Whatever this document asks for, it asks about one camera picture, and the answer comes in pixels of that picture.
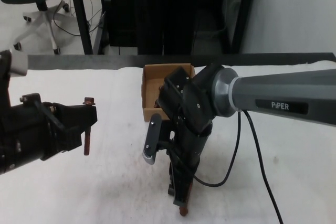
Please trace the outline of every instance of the cardboard box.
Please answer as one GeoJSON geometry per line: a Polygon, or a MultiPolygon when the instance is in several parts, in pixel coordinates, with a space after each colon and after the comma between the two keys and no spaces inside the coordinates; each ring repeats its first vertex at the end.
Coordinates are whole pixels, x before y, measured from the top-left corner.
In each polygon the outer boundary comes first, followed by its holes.
{"type": "Polygon", "coordinates": [[[144,66],[142,74],[141,97],[143,118],[146,122],[149,122],[152,115],[155,113],[160,114],[164,120],[169,119],[161,108],[154,108],[154,105],[155,101],[159,97],[159,87],[163,85],[164,78],[180,66],[184,68],[191,78],[195,76],[194,67],[188,63],[156,64],[144,66]]]}

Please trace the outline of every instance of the screw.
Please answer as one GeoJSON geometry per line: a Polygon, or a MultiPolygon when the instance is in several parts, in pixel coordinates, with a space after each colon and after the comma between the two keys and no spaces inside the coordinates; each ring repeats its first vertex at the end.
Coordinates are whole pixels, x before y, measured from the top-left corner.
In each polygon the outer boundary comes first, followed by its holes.
{"type": "Polygon", "coordinates": [[[27,98],[26,97],[20,97],[20,102],[26,102],[27,98]]]}
{"type": "Polygon", "coordinates": [[[95,99],[92,97],[85,97],[84,98],[84,105],[96,105],[95,104],[95,99]]]}
{"type": "MultiPolygon", "coordinates": [[[[92,97],[85,97],[84,98],[84,105],[92,106],[95,104],[95,99],[92,97]]],[[[91,135],[91,127],[88,127],[85,130],[85,137],[84,137],[84,155],[88,156],[90,154],[90,135],[91,135]]]]}
{"type": "Polygon", "coordinates": [[[54,114],[56,112],[56,108],[54,106],[49,107],[49,109],[52,112],[52,114],[54,114]]]}

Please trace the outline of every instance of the white floor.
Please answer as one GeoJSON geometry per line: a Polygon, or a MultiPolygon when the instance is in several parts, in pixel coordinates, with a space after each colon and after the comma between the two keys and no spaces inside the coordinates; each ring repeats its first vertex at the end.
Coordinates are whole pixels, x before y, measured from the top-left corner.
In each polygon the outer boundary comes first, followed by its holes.
{"type": "MultiPolygon", "coordinates": [[[[47,5],[53,6],[59,4],[61,0],[48,0],[47,5]]],[[[87,19],[91,18],[91,3],[90,0],[83,0],[86,10],[87,19]]],[[[92,0],[93,3],[93,14],[101,9],[100,0],[92,0]]],[[[19,30],[28,24],[24,21],[22,17],[22,12],[34,12],[37,10],[36,4],[28,5],[7,5],[0,2],[0,49],[7,49],[12,47],[13,38],[17,35],[19,30]]],[[[92,21],[92,27],[95,27],[99,21],[100,14],[96,15],[92,21]]],[[[74,37],[65,33],[55,26],[52,25],[55,34],[56,42],[61,49],[62,54],[83,54],[83,47],[80,37],[74,37]]],[[[65,30],[73,33],[79,34],[79,29],[77,22],[67,22],[60,23],[59,26],[65,30]]],[[[21,41],[22,49],[27,54],[54,54],[51,46],[51,42],[46,36],[47,27],[41,26],[37,32],[23,41],[21,41]]],[[[96,31],[92,33],[91,41],[94,43],[96,37],[96,31]]]]}
{"type": "MultiPolygon", "coordinates": [[[[58,5],[61,0],[48,0],[48,6],[58,5]]],[[[90,0],[83,0],[87,19],[90,19],[92,16],[91,2],[90,0]]],[[[93,3],[93,14],[98,12],[101,9],[100,0],[92,0],[93,3]]],[[[36,4],[28,5],[7,5],[0,2],[0,50],[8,49],[13,47],[13,39],[19,34],[19,31],[29,24],[27,24],[22,16],[23,12],[34,12],[37,11],[36,4]]],[[[92,28],[94,28],[99,22],[100,13],[98,13],[92,21],[92,28]]],[[[204,19],[204,13],[199,14],[199,18],[204,19]]],[[[59,23],[63,29],[73,33],[79,34],[79,29],[77,22],[63,22],[59,23]]],[[[61,54],[63,55],[82,55],[84,54],[83,46],[80,37],[75,37],[67,34],[66,32],[60,30],[58,27],[52,23],[52,28],[55,34],[56,43],[60,47],[61,54]]],[[[92,46],[96,37],[95,30],[91,35],[92,46]]],[[[26,39],[21,41],[22,50],[27,54],[44,54],[44,55],[53,55],[54,51],[52,50],[51,41],[49,40],[47,27],[42,25],[36,33],[30,35],[26,39]]],[[[118,55],[118,47],[109,47],[107,46],[104,49],[106,55],[118,55]]],[[[131,47],[121,47],[121,55],[136,55],[137,48],[131,47]]],[[[210,54],[221,54],[220,44],[218,39],[204,39],[202,38],[201,32],[199,33],[195,45],[193,54],[197,55],[210,55],[210,54]]]]}

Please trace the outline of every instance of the white cloth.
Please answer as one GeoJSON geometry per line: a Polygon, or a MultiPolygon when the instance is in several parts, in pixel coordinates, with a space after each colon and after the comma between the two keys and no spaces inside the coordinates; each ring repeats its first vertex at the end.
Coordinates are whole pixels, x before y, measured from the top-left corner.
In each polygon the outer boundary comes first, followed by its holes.
{"type": "MultiPolygon", "coordinates": [[[[240,76],[330,68],[336,64],[234,67],[240,76]]],[[[189,214],[180,216],[167,194],[168,156],[159,152],[154,166],[142,158],[148,124],[141,108],[141,74],[139,68],[29,71],[11,80],[12,105],[33,92],[65,105],[81,104],[89,96],[95,98],[98,122],[91,130],[90,156],[80,147],[0,176],[1,223],[277,223],[243,114],[227,183],[207,188],[194,182],[189,214]]],[[[257,113],[251,117],[284,222],[336,223],[336,129],[257,113]]],[[[214,120],[199,178],[223,179],[236,134],[237,115],[214,120]]]]}

